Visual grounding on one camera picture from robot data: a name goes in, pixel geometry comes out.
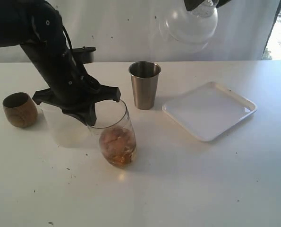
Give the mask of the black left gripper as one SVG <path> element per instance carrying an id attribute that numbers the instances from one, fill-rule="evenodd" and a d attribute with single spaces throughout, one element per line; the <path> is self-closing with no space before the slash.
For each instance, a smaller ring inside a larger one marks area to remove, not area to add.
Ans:
<path id="1" fill-rule="evenodd" d="M 44 77 L 44 80 L 49 88 L 36 91 L 32 97 L 33 101 L 37 105 L 46 103 L 58 107 L 63 114 L 77 119 L 84 125 L 95 125 L 95 103 L 120 100 L 118 87 L 102 85 L 90 75 L 56 75 Z"/>

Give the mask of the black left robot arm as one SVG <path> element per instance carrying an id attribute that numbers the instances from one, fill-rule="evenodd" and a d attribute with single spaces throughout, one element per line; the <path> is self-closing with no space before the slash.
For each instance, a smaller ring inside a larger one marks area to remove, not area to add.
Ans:
<path id="1" fill-rule="evenodd" d="M 49 2 L 0 0 L 0 48 L 17 45 L 48 84 L 33 95 L 36 104 L 58 107 L 93 126 L 96 103 L 120 100 L 119 88 L 100 84 L 85 69 L 96 48 L 73 48 L 59 11 Z"/>

